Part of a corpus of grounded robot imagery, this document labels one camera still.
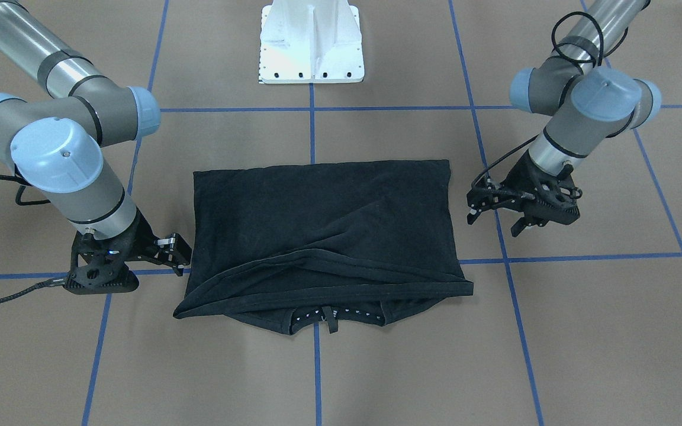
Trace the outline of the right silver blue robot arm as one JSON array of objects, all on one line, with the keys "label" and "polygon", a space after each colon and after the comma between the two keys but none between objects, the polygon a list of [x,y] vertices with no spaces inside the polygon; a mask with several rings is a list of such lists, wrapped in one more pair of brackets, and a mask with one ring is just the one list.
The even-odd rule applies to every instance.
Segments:
[{"label": "right silver blue robot arm", "polygon": [[74,226],[69,270],[36,283],[77,295],[130,293],[129,262],[182,276],[192,249],[179,234],[157,237],[102,148],[155,133],[162,111],[148,89],[114,83],[16,1],[0,1],[0,52],[47,92],[27,102],[0,93],[4,180],[43,194]]}]

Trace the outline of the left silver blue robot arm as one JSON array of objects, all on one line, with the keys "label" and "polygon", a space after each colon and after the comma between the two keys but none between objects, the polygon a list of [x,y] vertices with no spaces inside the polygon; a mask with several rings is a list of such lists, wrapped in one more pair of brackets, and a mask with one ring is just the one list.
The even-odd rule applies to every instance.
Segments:
[{"label": "left silver blue robot arm", "polygon": [[485,169],[467,194],[473,224],[484,211],[520,213],[511,229],[519,235],[549,222],[579,219],[581,189],[572,173],[607,138],[655,118],[661,92],[654,83],[604,65],[625,40],[630,23],[647,1],[595,1],[578,12],[579,22],[560,40],[552,30],[552,53],[539,67],[520,70],[511,82],[515,108],[549,116],[535,137],[520,144],[522,156],[501,181]]}]

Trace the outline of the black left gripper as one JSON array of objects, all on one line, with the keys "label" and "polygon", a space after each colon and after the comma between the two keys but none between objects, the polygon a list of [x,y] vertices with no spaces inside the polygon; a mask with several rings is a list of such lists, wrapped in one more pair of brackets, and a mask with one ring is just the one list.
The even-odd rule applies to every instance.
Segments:
[{"label": "black left gripper", "polygon": [[484,211],[517,211],[522,216],[510,229],[517,237],[528,227],[544,227],[549,222],[569,225],[579,219],[577,200],[582,191],[572,180],[572,165],[566,164],[560,173],[550,175],[525,153],[500,183],[489,178],[489,170],[491,167],[485,168],[471,183],[467,194],[468,224]]}]

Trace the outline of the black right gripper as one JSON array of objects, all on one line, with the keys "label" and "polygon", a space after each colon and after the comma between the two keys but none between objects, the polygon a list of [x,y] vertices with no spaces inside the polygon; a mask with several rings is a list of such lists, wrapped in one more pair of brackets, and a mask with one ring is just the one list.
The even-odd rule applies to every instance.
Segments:
[{"label": "black right gripper", "polygon": [[165,265],[181,277],[191,259],[192,248],[180,234],[159,239],[138,213],[116,237],[97,240],[93,234],[76,234],[64,288],[77,295],[130,293],[140,281],[127,262]]}]

